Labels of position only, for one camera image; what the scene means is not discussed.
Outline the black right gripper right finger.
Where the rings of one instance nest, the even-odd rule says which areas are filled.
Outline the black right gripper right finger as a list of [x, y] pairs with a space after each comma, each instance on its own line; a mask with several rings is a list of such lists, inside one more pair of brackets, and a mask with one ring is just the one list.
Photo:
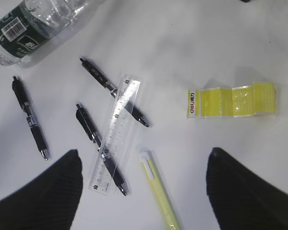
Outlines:
[[288, 230], [288, 194], [214, 147], [206, 193], [222, 230]]

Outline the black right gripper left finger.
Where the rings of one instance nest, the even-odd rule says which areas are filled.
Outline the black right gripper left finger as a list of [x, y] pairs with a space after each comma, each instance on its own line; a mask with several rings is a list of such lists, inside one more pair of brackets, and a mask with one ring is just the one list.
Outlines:
[[0, 201], [0, 230], [69, 230], [82, 191], [82, 161], [72, 149]]

